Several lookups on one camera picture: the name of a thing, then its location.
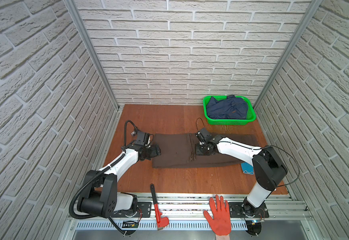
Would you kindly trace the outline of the red gloved hand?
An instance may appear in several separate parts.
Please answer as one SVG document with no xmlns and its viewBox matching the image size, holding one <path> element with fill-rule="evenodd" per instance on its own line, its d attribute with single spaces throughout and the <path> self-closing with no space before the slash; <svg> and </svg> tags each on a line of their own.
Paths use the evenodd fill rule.
<svg viewBox="0 0 349 240">
<path fill-rule="evenodd" d="M 229 240 L 231 233 L 231 220 L 229 203 L 223 196 L 215 195 L 215 198 L 209 198 L 209 207 L 213 217 L 208 211 L 203 211 L 210 228 L 215 233 L 216 240 Z"/>
</svg>

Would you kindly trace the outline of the brown trousers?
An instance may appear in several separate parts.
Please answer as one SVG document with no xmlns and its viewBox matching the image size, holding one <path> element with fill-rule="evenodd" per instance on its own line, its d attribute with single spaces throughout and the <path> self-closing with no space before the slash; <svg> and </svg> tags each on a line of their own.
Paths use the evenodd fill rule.
<svg viewBox="0 0 349 240">
<path fill-rule="evenodd" d="M 152 159 L 155 169 L 173 168 L 214 168 L 237 165 L 244 162 L 251 164 L 251 158 L 261 151 L 254 147 L 253 135 L 226 134 L 222 136 L 223 153 L 197 155 L 199 140 L 194 133 L 165 135 L 156 134 L 153 143 L 158 145 L 161 154 Z"/>
</svg>

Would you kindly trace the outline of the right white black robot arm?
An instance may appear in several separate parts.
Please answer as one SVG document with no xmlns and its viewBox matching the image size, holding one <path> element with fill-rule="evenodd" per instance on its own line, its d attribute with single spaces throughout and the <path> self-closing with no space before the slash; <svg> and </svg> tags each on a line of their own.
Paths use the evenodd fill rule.
<svg viewBox="0 0 349 240">
<path fill-rule="evenodd" d="M 287 167 L 271 146 L 254 147 L 222 135 L 213 137 L 210 133 L 201 131 L 195 136 L 199 140 L 195 145 L 197 155 L 224 154 L 253 167 L 256 183 L 241 205 L 243 214 L 248 217 L 252 217 L 260 209 L 288 173 Z"/>
</svg>

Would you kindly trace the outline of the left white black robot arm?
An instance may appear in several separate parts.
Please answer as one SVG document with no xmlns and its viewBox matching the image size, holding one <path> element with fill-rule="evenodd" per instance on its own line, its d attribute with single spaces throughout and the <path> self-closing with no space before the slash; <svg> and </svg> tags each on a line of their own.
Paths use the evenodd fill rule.
<svg viewBox="0 0 349 240">
<path fill-rule="evenodd" d="M 86 173 L 83 185 L 70 202 L 69 214 L 74 219 L 94 217 L 109 218 L 114 212 L 134 214 L 138 200 L 133 194 L 118 192 L 118 181 L 138 161 L 151 160 L 161 155 L 159 145 L 129 144 L 122 147 L 121 154 L 98 171 Z"/>
</svg>

